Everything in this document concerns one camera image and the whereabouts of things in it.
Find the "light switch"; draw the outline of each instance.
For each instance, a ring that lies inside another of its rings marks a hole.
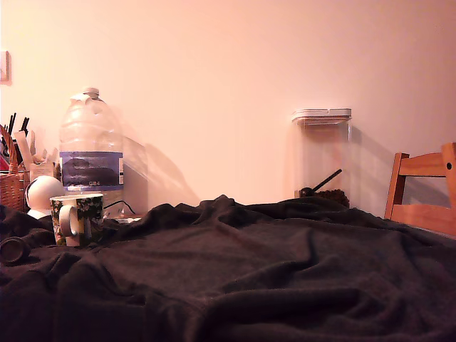
[[[9,53],[0,51],[0,81],[9,80]]]

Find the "plastic storage container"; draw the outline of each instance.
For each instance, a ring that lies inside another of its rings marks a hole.
[[[301,109],[294,112],[299,127],[295,197],[305,197],[327,177],[339,173],[316,190],[322,197],[350,199],[351,188],[351,109]]]
[[[60,129],[60,164],[66,195],[102,193],[108,206],[123,199],[123,134],[97,88],[71,98]],[[118,217],[123,204],[105,209]]]

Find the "cable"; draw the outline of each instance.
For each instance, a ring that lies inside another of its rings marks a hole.
[[[134,215],[136,215],[136,213],[133,211],[133,209],[131,209],[130,205],[129,205],[126,201],[124,201],[124,200],[122,200],[122,199],[121,199],[120,201],[117,201],[117,202],[114,202],[114,203],[111,203],[111,204],[107,205],[107,206],[104,207],[103,209],[112,207],[114,204],[121,203],[121,202],[125,203],[125,204],[127,205],[128,209],[130,209],[130,211],[131,211]]]

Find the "black fleece blanket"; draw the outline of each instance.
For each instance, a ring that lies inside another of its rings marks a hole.
[[[456,242],[325,199],[160,205],[85,249],[0,207],[0,341],[456,341]]]

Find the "white ball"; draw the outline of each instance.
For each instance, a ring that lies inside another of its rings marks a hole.
[[[62,183],[51,176],[39,176],[27,187],[26,200],[30,209],[51,209],[51,197],[64,196]]]

